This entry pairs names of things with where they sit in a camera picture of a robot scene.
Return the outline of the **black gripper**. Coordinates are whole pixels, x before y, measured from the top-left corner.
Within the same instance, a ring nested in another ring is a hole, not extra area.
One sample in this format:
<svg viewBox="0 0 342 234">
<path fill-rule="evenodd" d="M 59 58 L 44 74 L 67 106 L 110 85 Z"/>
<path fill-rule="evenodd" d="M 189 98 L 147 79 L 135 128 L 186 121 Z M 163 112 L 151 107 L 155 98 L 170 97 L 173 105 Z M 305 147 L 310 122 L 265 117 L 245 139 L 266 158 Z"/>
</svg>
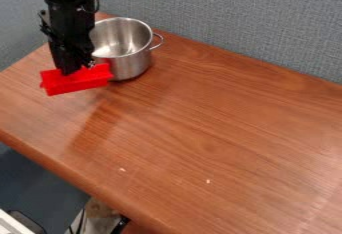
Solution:
<svg viewBox="0 0 342 234">
<path fill-rule="evenodd" d="M 40 29 L 49 37 L 55 67 L 69 76 L 95 64 L 90 32 L 95 27 L 98 0 L 44 0 L 44 3 L 49 9 L 39 12 Z"/>
</svg>

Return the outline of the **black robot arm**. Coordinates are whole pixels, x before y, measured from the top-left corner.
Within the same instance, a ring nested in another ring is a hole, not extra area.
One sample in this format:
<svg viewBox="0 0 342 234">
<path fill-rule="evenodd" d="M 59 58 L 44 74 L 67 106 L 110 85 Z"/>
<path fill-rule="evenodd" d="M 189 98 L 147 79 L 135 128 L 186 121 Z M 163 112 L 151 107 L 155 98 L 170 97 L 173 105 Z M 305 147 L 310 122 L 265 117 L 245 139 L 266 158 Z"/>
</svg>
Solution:
<svg viewBox="0 0 342 234">
<path fill-rule="evenodd" d="M 44 0 L 47 9 L 39 12 L 40 30 L 49 38 L 55 67 L 65 76 L 82 67 L 93 67 L 95 27 L 99 0 Z"/>
</svg>

